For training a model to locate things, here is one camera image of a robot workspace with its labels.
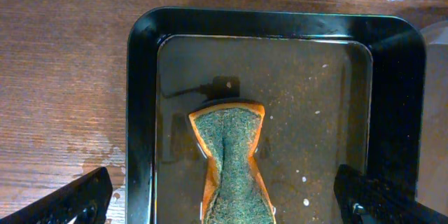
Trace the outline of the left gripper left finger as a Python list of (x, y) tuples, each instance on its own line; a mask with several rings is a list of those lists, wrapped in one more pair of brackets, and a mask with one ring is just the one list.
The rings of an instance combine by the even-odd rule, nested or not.
[(1, 219), (5, 224), (104, 224), (113, 192), (107, 168), (99, 167)]

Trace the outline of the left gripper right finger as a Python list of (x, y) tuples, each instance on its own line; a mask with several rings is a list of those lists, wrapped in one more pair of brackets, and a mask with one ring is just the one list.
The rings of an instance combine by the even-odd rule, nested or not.
[(333, 190), (343, 223), (447, 223), (446, 215), (402, 196), (393, 186), (364, 176), (347, 164), (338, 167)]

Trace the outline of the yellow green sponge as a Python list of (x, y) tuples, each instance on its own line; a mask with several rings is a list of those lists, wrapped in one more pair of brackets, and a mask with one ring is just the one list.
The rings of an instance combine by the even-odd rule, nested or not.
[(276, 222), (254, 158), (264, 116), (264, 106), (254, 102), (217, 104), (188, 116), (207, 159), (203, 223)]

